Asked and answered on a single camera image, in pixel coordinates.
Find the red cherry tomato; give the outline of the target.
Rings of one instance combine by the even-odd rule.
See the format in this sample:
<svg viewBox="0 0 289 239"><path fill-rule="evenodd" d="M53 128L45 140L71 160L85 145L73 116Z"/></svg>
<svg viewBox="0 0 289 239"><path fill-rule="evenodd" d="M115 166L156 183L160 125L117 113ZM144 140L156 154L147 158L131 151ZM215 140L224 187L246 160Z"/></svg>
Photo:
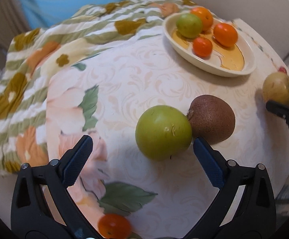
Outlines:
<svg viewBox="0 0 289 239"><path fill-rule="evenodd" d="M278 71L287 74L287 70L283 66L280 66Z"/></svg>

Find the small orange tangerine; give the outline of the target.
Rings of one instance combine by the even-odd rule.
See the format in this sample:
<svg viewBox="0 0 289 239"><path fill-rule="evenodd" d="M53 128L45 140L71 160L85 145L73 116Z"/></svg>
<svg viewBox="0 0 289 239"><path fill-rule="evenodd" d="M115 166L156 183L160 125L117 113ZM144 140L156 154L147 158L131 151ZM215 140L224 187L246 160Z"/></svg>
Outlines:
<svg viewBox="0 0 289 239"><path fill-rule="evenodd" d="M130 222L118 214L105 214L99 219L97 228L104 238L128 238L132 233Z"/></svg>

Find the brown kiwi fruit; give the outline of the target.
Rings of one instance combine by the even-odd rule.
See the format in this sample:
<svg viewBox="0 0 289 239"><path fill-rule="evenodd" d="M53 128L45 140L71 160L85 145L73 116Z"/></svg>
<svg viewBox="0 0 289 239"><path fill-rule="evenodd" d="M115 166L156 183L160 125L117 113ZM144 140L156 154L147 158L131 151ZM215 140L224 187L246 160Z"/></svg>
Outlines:
<svg viewBox="0 0 289 239"><path fill-rule="evenodd" d="M187 113L194 139L204 138L209 144L227 140L235 129L235 114L222 99L204 94L196 97Z"/></svg>

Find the large orange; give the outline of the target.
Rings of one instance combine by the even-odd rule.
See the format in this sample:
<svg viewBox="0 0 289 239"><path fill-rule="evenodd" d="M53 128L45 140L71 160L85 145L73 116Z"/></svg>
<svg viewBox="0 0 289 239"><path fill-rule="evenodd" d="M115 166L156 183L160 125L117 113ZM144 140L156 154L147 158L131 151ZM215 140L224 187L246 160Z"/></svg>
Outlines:
<svg viewBox="0 0 289 239"><path fill-rule="evenodd" d="M238 40L238 33L236 29L227 23L219 23L213 29L214 38L225 47L231 47L236 44Z"/></svg>

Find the medium orange tangerine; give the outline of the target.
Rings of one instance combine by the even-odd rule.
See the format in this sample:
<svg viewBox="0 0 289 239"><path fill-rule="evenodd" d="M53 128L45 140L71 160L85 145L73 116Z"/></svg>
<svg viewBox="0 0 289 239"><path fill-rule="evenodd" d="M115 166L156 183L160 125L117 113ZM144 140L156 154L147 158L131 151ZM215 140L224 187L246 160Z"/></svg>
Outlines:
<svg viewBox="0 0 289 239"><path fill-rule="evenodd" d="M208 9L204 7L196 7L191 9L191 14L198 16L202 21L202 31L208 31L212 27L214 19L213 15Z"/></svg>

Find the green apple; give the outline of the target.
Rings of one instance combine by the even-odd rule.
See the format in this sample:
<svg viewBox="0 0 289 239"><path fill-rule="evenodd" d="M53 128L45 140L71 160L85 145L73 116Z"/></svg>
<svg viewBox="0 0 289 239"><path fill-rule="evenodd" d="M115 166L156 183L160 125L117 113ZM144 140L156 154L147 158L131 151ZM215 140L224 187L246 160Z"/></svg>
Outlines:
<svg viewBox="0 0 289 239"><path fill-rule="evenodd" d="M198 16L186 13L179 16L176 27L183 37L194 39L202 32L203 24Z"/></svg>
<svg viewBox="0 0 289 239"><path fill-rule="evenodd" d="M135 140L140 152L155 161L166 160L186 151L192 142L192 128L178 109L157 105L139 118Z"/></svg>

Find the striped floral quilt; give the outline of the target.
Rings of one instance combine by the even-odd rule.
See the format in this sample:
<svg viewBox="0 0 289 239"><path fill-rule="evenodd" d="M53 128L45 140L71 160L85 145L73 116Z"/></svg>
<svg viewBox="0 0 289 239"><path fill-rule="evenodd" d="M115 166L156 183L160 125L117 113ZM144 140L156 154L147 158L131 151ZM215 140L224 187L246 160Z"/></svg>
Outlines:
<svg viewBox="0 0 289 239"><path fill-rule="evenodd" d="M98 86L80 87L85 59L161 33L163 20L195 7L191 0L88 4L49 28L12 40L0 80L0 175L57 152L47 135L82 133L97 124Z"/></svg>

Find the cream duck-print bowl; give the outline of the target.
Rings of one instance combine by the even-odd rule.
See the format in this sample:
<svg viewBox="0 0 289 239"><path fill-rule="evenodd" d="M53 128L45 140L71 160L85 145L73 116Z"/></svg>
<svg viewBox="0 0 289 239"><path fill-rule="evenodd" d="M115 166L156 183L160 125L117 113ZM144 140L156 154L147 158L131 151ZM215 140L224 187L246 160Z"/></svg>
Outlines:
<svg viewBox="0 0 289 239"><path fill-rule="evenodd" d="M241 77L256 69L255 56L251 46L240 35L231 47L225 47L214 37L213 30L220 20L194 39L183 37L176 22L180 13L168 16L163 22L163 32L169 44L186 61L208 73L222 77Z"/></svg>

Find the floral cream tablecloth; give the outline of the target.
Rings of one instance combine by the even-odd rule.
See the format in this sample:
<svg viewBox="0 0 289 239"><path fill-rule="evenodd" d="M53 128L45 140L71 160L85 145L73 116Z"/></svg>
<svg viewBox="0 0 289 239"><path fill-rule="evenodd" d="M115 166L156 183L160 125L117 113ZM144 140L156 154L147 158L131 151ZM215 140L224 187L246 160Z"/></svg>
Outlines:
<svg viewBox="0 0 289 239"><path fill-rule="evenodd" d="M162 27L153 37L115 43L75 65L51 56L48 78L48 155L60 158L83 135L93 150L68 192L99 229L108 214L124 216L142 238L182 237L217 194L193 153L192 126L211 130L209 144L241 166L266 166L277 194L289 176L285 123L265 110L262 84L282 60L242 20L255 71L236 78L209 74L183 59Z"/></svg>

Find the left brown curtain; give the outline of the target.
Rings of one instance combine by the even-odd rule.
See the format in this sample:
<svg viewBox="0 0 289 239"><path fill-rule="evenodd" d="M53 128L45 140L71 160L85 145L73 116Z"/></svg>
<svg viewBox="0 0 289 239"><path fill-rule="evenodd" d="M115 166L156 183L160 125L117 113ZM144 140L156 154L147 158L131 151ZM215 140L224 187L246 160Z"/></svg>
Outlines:
<svg viewBox="0 0 289 239"><path fill-rule="evenodd" d="M8 50L13 38L31 28L19 0L0 0L0 48Z"/></svg>

